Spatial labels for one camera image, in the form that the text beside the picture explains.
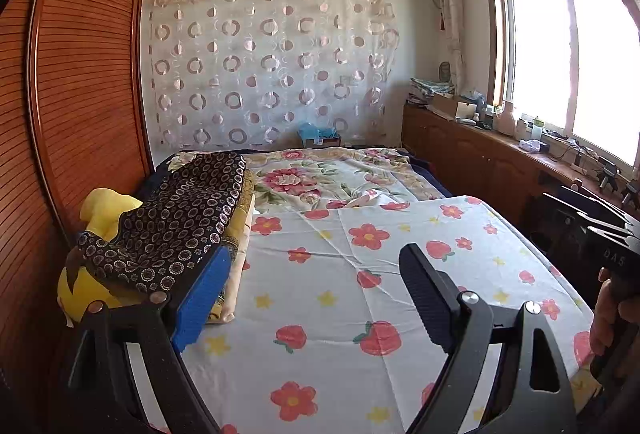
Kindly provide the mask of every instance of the floral bedsheet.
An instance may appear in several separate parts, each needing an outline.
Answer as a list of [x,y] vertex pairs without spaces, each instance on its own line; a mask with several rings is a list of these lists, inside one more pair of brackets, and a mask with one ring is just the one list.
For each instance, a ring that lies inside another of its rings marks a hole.
[[394,149],[289,149],[244,157],[256,175],[261,214],[375,205],[363,199],[380,192],[388,196],[385,203],[443,197]]
[[[574,396],[587,385],[578,368],[588,365],[593,314],[477,198],[254,216],[236,319],[205,326],[182,354],[224,434],[406,431],[446,359],[399,274],[408,242],[491,305],[538,302]],[[163,428],[140,355],[131,356],[147,417]],[[499,356],[491,346],[461,432],[478,425]]]

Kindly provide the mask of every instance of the window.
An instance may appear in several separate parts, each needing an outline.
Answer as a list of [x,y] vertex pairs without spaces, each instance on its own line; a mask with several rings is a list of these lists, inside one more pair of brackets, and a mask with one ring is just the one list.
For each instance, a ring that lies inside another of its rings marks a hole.
[[619,166],[620,160],[635,165],[640,38],[622,1],[501,5],[505,65],[496,76],[502,74],[502,98],[513,102],[516,115],[539,116],[547,127],[613,156]]

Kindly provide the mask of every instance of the blue foam pad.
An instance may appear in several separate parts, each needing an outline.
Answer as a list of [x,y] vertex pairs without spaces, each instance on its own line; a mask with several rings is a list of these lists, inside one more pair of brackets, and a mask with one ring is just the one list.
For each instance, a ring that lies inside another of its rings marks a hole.
[[229,277],[230,268],[229,250],[226,246],[220,246],[191,286],[176,313],[175,331],[171,342],[178,353],[198,340],[211,307]]

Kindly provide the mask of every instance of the yellow stuffed toy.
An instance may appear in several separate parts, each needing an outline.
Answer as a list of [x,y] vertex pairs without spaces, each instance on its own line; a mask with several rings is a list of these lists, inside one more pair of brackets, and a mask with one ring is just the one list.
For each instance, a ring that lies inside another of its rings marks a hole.
[[[123,196],[111,189],[95,189],[84,199],[80,219],[87,221],[86,229],[104,240],[118,234],[118,220],[123,212],[134,210],[142,204],[131,196]],[[58,279],[58,305],[66,316],[66,324],[80,322],[84,310],[94,300],[102,300],[109,308],[128,305],[127,298],[116,297],[95,280],[84,266],[74,248],[66,258],[66,266]]]

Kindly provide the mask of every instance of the white curtain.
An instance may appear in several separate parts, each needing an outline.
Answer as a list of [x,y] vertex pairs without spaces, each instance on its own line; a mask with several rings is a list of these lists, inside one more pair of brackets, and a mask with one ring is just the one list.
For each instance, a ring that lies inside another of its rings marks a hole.
[[462,57],[462,0],[440,0],[444,18],[447,51],[451,65],[451,81],[456,94],[466,91],[465,65]]

